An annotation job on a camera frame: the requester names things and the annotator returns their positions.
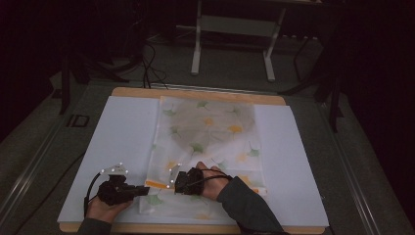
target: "white board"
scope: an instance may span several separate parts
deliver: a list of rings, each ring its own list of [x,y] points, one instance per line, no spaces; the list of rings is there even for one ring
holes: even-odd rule
[[[159,99],[111,96],[69,190],[58,222],[83,220],[83,198],[93,177],[103,168],[123,163],[126,183],[142,185],[147,175],[155,135]],[[291,108],[254,105],[262,143],[267,202],[283,226],[329,225]],[[108,180],[102,175],[98,186]],[[229,220],[151,217],[139,213],[139,200],[116,219],[127,223],[235,224]]]

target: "gray sleeve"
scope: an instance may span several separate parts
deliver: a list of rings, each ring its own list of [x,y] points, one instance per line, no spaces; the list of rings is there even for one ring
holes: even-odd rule
[[[76,235],[110,235],[111,227],[110,223],[94,218],[85,218]]]
[[[287,234],[265,201],[239,177],[223,188],[217,202],[238,222],[243,234]]]

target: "black cable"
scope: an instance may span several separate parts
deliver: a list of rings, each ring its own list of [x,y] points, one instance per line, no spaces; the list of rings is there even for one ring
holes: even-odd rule
[[[157,69],[154,69],[153,67],[151,67],[151,66],[149,66],[149,69],[151,70],[151,72],[153,73],[153,75],[157,78],[157,80],[156,81],[151,81],[150,79],[149,79],[149,82],[150,83],[152,83],[152,82],[157,82],[157,81],[159,81],[159,82],[161,82],[161,84],[163,84],[164,85],[164,87],[165,87],[165,89],[167,89],[168,90],[168,87],[167,87],[167,85],[164,83],[164,80],[167,78],[167,73],[165,73],[165,71],[162,71],[162,70],[157,70]],[[157,74],[156,74],[156,71],[159,71],[159,72],[162,72],[163,74],[164,74],[164,77],[163,78],[160,78]]]
[[[195,185],[195,184],[199,184],[199,183],[202,183],[202,182],[206,182],[206,181],[211,180],[211,179],[214,179],[214,178],[225,178],[225,179],[231,180],[232,179],[232,176],[229,176],[229,175],[214,175],[214,176],[206,177],[206,178],[201,179],[201,180],[198,180],[196,182],[187,184],[186,186],[192,186],[192,185]]]
[[[112,72],[121,72],[121,71],[127,71],[129,69],[134,68],[135,66],[137,66],[138,64],[140,64],[140,56],[133,56],[130,60],[130,62],[128,62],[125,65],[119,66],[119,67],[115,67],[115,68],[109,68],[109,71]]]
[[[329,222],[329,228],[330,231],[332,232],[332,235],[336,235],[335,230],[333,230],[332,224]]]
[[[219,172],[219,173],[222,173],[222,175],[214,175],[214,176],[206,177],[206,178],[203,178],[203,179],[198,180],[196,182],[193,182],[191,184],[188,184],[187,186],[192,186],[192,185],[195,185],[195,184],[206,182],[206,181],[214,179],[214,178],[226,178],[228,180],[232,180],[232,176],[225,174],[223,171],[216,170],[216,169],[201,169],[201,171],[203,171],[203,170],[210,170],[210,171]]]
[[[86,212],[88,211],[88,205],[89,205],[89,202],[90,202],[89,195],[91,194],[92,187],[94,186],[95,181],[97,180],[97,178],[100,175],[101,175],[101,172],[97,173],[97,175],[95,175],[95,177],[92,179],[92,182],[91,182],[91,184],[89,185],[89,188],[88,188],[88,192],[86,193],[85,198],[83,198],[83,216],[84,217],[86,216]]]
[[[46,202],[46,200],[50,197],[50,195],[55,191],[56,187],[59,185],[61,180],[64,178],[64,176],[68,173],[68,171],[85,155],[85,152],[83,152],[79,157],[77,157],[70,166],[64,171],[64,173],[61,175],[61,177],[58,179],[56,184],[53,186],[53,188],[49,191],[49,193],[46,195],[46,197],[42,200],[42,202],[37,206],[37,208],[24,220],[24,222],[19,226],[18,230],[14,233],[15,235],[18,234],[21,229],[26,225],[26,223],[34,216],[34,214],[43,206],[43,204]]]
[[[139,65],[136,65],[134,68],[131,68],[131,70],[126,71],[125,73],[122,73],[122,74],[120,74],[119,76],[123,77],[123,76],[125,76],[125,75],[127,75],[127,74],[130,74],[130,73],[132,73],[132,72],[136,71],[139,67],[140,67]]]
[[[124,78],[121,78],[117,75],[115,75],[112,71],[106,69],[105,67],[103,67],[102,65],[100,65],[98,62],[88,58],[87,56],[81,54],[81,53],[76,53],[76,56],[86,65],[89,66],[89,68],[91,70],[97,71],[100,74],[102,74],[104,77],[109,78],[111,80],[114,81],[118,81],[118,82],[129,82],[129,80],[126,80]]]
[[[147,82],[147,84],[149,85],[149,88],[151,89],[152,85],[151,85],[150,78],[149,78],[149,68],[151,67],[153,60],[156,56],[156,49],[148,43],[146,43],[145,45],[150,47],[153,50],[153,55],[152,55],[152,59],[150,59],[150,62],[147,62],[147,60],[143,57],[143,66],[144,66],[143,86],[144,88],[146,88],[146,82]]]

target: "hand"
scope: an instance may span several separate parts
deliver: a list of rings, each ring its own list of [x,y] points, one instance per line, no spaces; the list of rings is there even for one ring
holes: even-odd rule
[[[208,167],[202,162],[198,162],[196,164],[196,168],[208,169]],[[216,166],[212,166],[210,169],[221,171],[220,168]],[[204,178],[215,176],[215,175],[223,175],[222,173],[216,172],[213,170],[203,170],[203,173],[204,173]],[[202,192],[202,196],[216,201],[217,196],[219,195],[220,191],[222,191],[222,189],[228,183],[229,183],[229,180],[226,178],[214,178],[214,179],[207,180],[205,181],[205,189],[204,189],[204,192]]]
[[[88,206],[88,212],[86,217],[95,218],[107,223],[113,223],[116,216],[124,209],[128,208],[132,204],[132,201],[127,203],[108,206],[101,201],[98,197],[95,197]]]

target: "floral fabric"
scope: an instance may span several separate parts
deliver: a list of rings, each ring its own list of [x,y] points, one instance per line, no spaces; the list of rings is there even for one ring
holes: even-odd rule
[[[261,145],[254,123],[254,105],[161,97],[158,125],[140,213],[196,219],[228,217],[221,205],[201,196],[175,195],[177,171],[197,162],[239,176],[265,195]]]

